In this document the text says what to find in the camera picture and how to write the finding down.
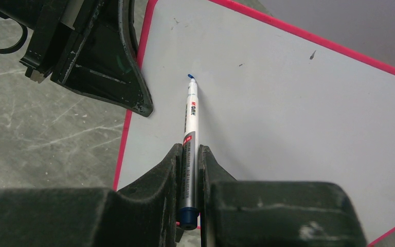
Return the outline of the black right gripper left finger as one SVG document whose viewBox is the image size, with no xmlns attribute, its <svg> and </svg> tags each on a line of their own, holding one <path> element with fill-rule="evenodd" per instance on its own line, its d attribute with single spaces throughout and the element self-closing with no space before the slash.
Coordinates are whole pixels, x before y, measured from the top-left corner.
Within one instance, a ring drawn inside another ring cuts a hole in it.
<svg viewBox="0 0 395 247">
<path fill-rule="evenodd" d="M 0 189 L 0 246 L 175 246 L 181 153 L 119 191 Z"/>
</svg>

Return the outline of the white blue whiteboard marker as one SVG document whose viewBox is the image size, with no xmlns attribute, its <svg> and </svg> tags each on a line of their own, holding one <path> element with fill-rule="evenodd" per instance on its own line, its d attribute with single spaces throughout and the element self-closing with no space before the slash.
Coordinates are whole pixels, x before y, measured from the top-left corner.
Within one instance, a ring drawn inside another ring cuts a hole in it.
<svg viewBox="0 0 395 247">
<path fill-rule="evenodd" d="M 179 197 L 179 226 L 185 231 L 198 226 L 198 151 L 199 151 L 199 98 L 198 84 L 191 74 L 188 75 L 188 94 L 186 99 L 183 154 L 181 164 L 181 195 Z"/>
</svg>

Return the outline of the pink-framed whiteboard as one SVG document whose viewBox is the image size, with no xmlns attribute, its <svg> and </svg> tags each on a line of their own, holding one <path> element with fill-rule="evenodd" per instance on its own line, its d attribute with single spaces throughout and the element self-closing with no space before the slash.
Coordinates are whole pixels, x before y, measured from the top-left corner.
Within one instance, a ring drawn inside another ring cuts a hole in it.
<svg viewBox="0 0 395 247">
<path fill-rule="evenodd" d="M 127 111 L 113 187 L 182 141 L 189 75 L 199 141 L 243 180 L 328 181 L 376 243 L 395 227 L 395 68 L 233 1 L 148 1 L 138 64 L 149 117 Z"/>
</svg>

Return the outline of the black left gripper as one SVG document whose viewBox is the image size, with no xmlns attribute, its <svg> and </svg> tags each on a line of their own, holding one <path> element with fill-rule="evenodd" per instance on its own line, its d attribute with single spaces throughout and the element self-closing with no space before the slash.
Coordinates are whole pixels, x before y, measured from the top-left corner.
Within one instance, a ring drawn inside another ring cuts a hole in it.
<svg viewBox="0 0 395 247">
<path fill-rule="evenodd" d="M 0 54 L 27 44 L 25 77 L 47 77 L 79 95 L 112 103 L 143 117 L 153 101 L 137 63 L 134 1 L 0 1 L 0 18 L 22 36 Z"/>
</svg>

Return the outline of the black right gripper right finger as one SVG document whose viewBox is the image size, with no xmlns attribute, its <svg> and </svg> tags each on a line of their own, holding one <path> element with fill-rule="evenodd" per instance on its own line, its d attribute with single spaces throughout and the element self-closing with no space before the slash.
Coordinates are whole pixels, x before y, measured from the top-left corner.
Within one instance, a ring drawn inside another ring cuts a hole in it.
<svg viewBox="0 0 395 247">
<path fill-rule="evenodd" d="M 366 246 L 354 206 L 338 185 L 240 181 L 208 146 L 198 152 L 202 246 Z"/>
</svg>

